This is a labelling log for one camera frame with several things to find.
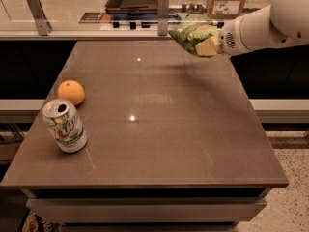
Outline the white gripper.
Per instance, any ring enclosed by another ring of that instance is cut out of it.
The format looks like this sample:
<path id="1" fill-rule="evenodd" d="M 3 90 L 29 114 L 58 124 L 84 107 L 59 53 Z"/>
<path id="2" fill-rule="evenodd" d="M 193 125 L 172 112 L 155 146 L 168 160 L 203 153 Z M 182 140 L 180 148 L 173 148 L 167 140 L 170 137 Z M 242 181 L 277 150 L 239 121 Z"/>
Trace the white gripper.
<path id="1" fill-rule="evenodd" d="M 209 37 L 195 46 L 200 57 L 212 57 L 222 51 L 230 56 L 252 52 L 254 45 L 254 30 L 257 18 L 246 14 L 236 19 L 226 20 L 216 36 Z"/>

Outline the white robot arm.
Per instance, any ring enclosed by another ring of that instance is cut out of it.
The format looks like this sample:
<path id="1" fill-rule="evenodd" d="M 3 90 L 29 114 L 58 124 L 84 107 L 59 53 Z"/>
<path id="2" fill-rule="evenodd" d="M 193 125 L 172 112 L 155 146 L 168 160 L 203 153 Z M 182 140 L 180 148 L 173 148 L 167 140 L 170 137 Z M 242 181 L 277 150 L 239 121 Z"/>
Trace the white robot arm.
<path id="1" fill-rule="evenodd" d="M 253 13 L 224 23 L 217 36 L 198 43 L 198 56 L 236 56 L 265 48 L 309 44 L 309 0 L 272 0 Z"/>

